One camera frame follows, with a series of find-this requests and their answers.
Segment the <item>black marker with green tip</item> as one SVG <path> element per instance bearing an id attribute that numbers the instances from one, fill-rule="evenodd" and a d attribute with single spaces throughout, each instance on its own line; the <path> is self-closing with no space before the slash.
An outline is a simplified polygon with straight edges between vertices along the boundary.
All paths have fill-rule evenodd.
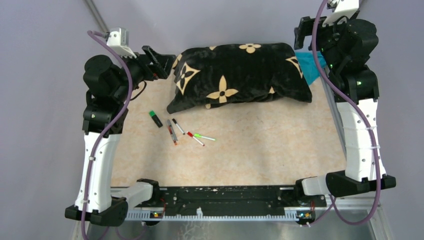
<path id="1" fill-rule="evenodd" d="M 163 126 L 163 123 L 153 110 L 151 110 L 148 114 L 158 128 L 161 128 Z"/>

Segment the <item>white pen with green tip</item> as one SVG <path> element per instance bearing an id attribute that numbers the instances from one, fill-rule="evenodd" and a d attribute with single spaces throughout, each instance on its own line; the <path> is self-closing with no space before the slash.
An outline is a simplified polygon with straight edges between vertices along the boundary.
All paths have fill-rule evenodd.
<path id="1" fill-rule="evenodd" d="M 212 138 L 212 137 L 208 137 L 208 136 L 204 136 L 204 135 L 201 135 L 200 137 L 203 138 L 203 139 L 206 139 L 206 140 L 216 141 L 216 139 Z"/>

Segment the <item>white marker with black cap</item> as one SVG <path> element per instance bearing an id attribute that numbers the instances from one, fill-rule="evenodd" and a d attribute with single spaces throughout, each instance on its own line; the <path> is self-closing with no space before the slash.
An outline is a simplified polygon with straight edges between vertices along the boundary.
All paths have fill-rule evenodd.
<path id="1" fill-rule="evenodd" d="M 175 118 L 172 119 L 172 122 L 175 124 L 175 126 L 179 129 L 179 131 L 185 135 L 186 132 L 183 130 L 183 128 L 179 125 L 179 123 L 177 122 L 177 120 Z"/>

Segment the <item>white marker with red tip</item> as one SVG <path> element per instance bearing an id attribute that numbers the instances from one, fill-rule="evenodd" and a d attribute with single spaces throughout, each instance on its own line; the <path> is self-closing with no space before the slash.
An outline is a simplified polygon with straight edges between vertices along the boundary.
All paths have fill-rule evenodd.
<path id="1" fill-rule="evenodd" d="M 200 145 L 202 145 L 203 147 L 205 146 L 205 144 L 201 141 L 201 140 L 199 140 L 197 137 L 195 137 L 194 136 L 194 134 L 193 133 L 191 133 L 191 132 L 187 132 L 187 135 L 189 136 L 189 137 L 191 137 L 192 139 L 194 139 L 195 141 L 197 141 Z"/>

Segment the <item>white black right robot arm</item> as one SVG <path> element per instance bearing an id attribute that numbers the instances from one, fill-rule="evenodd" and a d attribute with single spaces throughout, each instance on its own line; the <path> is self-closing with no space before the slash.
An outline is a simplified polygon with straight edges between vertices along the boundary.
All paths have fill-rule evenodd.
<path id="1" fill-rule="evenodd" d="M 316 48 L 328 67 L 328 78 L 336 87 L 335 107 L 341 118 L 346 149 L 345 170 L 299 179 L 293 200 L 307 206 L 315 195 L 345 197 L 394 188 L 395 177 L 383 166 L 377 131 L 380 96 L 378 78 L 367 61 L 378 45 L 376 26 L 363 19 L 338 18 L 334 25 L 318 22 Z"/>

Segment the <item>grey checkered pen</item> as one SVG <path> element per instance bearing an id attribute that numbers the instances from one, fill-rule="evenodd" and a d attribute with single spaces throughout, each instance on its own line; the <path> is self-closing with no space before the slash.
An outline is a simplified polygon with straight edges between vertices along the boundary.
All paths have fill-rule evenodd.
<path id="1" fill-rule="evenodd" d="M 171 123 L 171 121 L 170 121 L 169 119 L 167 119 L 167 120 L 166 120 L 166 122 L 167 122 L 168 128 L 169 128 L 169 130 L 170 130 L 170 132 L 171 132 L 171 135 L 172 135 L 172 137 L 173 137 L 173 140 L 174 140 L 175 144 L 177 144 L 177 142 L 178 142 L 178 138 L 177 138 L 177 136 L 176 136 L 176 133 L 175 133 L 175 131 L 174 131 L 174 128 L 173 128 L 173 126 L 172 126 L 172 123 Z"/>

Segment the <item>red orange pen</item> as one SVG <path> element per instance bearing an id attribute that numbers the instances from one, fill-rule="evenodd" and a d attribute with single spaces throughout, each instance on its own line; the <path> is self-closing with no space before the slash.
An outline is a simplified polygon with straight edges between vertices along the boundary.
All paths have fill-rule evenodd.
<path id="1" fill-rule="evenodd" d="M 173 141 L 173 144 L 175 145 L 175 146 L 177 146 L 178 144 L 177 144 L 177 140 L 176 140 L 176 138 L 175 138 L 175 136 L 174 136 L 174 134 L 173 134 L 173 131 L 172 131 L 172 129 L 168 126 L 168 131 L 169 131 L 169 133 L 170 133 L 170 136 L 171 136 L 171 139 L 172 139 L 172 141 Z"/>

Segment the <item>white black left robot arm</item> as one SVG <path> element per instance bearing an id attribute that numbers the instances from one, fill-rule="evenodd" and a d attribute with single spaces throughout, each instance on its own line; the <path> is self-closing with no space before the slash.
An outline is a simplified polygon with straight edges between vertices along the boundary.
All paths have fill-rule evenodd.
<path id="1" fill-rule="evenodd" d="M 141 203 L 154 207 L 160 202 L 159 183 L 139 179 L 119 192 L 111 192 L 115 153 L 128 114 L 129 99 L 142 81 L 169 77 L 176 56 L 160 54 L 150 46 L 134 57 L 121 57 L 115 65 L 106 55 L 91 57 L 84 65 L 88 86 L 83 112 L 85 155 L 80 190 L 65 217 L 103 227 L 118 227 L 128 211 Z"/>

